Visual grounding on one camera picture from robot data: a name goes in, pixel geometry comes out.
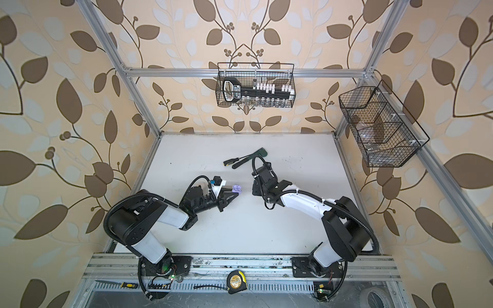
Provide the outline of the purple round charging case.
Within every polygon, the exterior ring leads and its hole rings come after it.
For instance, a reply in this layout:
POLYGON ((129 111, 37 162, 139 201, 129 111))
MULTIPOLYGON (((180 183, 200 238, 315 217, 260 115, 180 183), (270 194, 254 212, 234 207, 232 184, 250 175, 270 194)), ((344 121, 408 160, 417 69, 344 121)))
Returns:
POLYGON ((232 186, 232 192, 234 193, 241 193, 242 192, 242 188, 240 185, 233 185, 232 186))

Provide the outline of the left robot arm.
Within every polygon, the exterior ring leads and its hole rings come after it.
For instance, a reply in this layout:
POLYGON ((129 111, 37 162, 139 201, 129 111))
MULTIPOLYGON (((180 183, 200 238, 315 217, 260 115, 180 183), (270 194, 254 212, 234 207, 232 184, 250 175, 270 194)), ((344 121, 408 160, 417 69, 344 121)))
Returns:
POLYGON ((164 293, 151 291, 153 282, 144 283, 144 274, 174 281, 178 266, 172 252, 152 234, 152 228, 162 223, 187 231, 198 221, 200 213, 214 208, 223 212, 241 192, 239 185, 227 187, 221 177, 209 179, 205 175, 190 183, 178 204, 142 189, 106 213, 103 229, 112 240, 137 256, 137 287, 145 297, 150 301, 161 299, 164 293))

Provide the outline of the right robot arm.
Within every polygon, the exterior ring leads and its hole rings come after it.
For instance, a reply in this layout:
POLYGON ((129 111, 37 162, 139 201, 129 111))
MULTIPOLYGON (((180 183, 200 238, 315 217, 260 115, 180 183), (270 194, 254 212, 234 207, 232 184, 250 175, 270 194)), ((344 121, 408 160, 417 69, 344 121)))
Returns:
POLYGON ((315 291, 318 301, 329 302, 335 297, 345 281, 349 263, 359 255, 380 254, 375 232, 350 198, 322 198, 299 189, 290 181, 280 181, 272 164, 260 155, 252 158, 252 176, 252 193, 262 197, 266 209, 274 210, 279 205, 298 210, 322 223, 327 241, 310 252, 304 268, 313 276, 323 278, 331 273, 332 265, 342 263, 342 276, 333 290, 315 291))

